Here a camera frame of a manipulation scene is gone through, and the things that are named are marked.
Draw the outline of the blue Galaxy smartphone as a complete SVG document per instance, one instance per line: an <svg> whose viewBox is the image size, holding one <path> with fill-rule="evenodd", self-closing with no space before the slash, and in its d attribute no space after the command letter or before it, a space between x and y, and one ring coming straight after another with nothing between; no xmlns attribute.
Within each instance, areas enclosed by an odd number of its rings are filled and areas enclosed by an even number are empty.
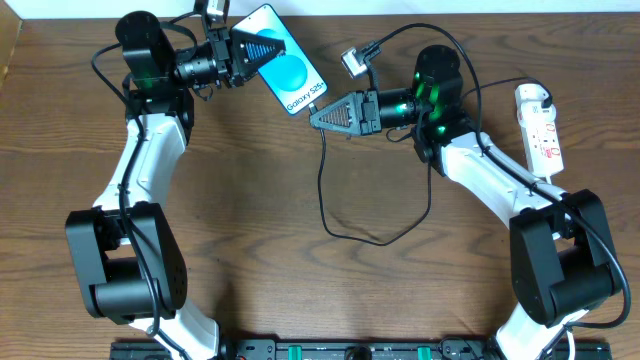
<svg viewBox="0 0 640 360"><path fill-rule="evenodd" d="M263 4L234 29L283 40L285 51L259 69L259 74L289 115L323 95L328 86L270 4Z"/></svg>

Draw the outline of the white power strip orange switches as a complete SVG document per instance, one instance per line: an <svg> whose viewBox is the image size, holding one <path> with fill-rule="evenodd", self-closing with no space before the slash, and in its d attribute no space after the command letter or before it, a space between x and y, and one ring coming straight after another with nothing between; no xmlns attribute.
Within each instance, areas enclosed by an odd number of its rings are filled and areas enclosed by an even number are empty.
<svg viewBox="0 0 640 360"><path fill-rule="evenodd" d="M547 182L564 170L561 147L556 127L557 110L543 110L537 102L528 102L517 108L528 170Z"/></svg>

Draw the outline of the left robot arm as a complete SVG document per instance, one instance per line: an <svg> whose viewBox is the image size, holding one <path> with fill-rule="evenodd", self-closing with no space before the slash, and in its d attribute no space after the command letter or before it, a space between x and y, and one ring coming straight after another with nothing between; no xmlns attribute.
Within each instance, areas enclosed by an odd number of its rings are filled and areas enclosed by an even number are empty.
<svg viewBox="0 0 640 360"><path fill-rule="evenodd" d="M91 316L144 331L174 359L233 359L233 342L189 299L186 263L163 209L201 90L243 85L286 46L215 27L211 16L202 23L204 42L175 49L168 39L180 30L175 20L136 11L118 21L116 45L129 69L115 90L126 145L103 193L69 214L65 232Z"/></svg>

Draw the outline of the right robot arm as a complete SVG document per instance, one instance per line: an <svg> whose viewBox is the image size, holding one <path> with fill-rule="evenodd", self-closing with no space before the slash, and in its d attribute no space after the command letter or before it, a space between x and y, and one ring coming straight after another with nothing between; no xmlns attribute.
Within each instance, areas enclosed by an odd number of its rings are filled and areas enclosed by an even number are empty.
<svg viewBox="0 0 640 360"><path fill-rule="evenodd" d="M486 359L545 359L571 340L605 300L631 296L604 206L589 190L569 193L495 147L463 109L460 47L432 45L418 55L408 88L351 92L313 110L321 132L368 136L408 127L431 172L472 192L508 228L517 305L486 343Z"/></svg>

